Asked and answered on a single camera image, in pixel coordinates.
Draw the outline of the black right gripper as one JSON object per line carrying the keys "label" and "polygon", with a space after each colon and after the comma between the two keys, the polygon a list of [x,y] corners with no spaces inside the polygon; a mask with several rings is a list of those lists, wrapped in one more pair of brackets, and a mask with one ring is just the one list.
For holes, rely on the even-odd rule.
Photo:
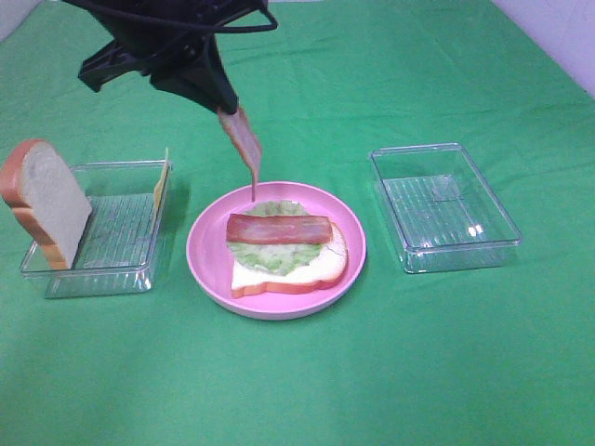
{"label": "black right gripper", "polygon": [[205,38],[201,56],[197,57],[196,47],[184,38],[162,44],[145,56],[113,40],[83,61],[78,77],[99,92],[111,80],[138,72],[148,76],[158,90],[189,99],[212,112],[235,114],[239,99],[225,73],[214,34]]}

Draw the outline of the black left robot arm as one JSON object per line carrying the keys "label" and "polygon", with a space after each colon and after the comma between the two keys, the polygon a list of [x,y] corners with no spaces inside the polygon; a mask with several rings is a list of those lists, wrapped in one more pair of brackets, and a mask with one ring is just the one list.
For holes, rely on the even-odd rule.
{"label": "black left robot arm", "polygon": [[126,50],[148,56],[189,36],[273,31],[266,1],[72,1]]}

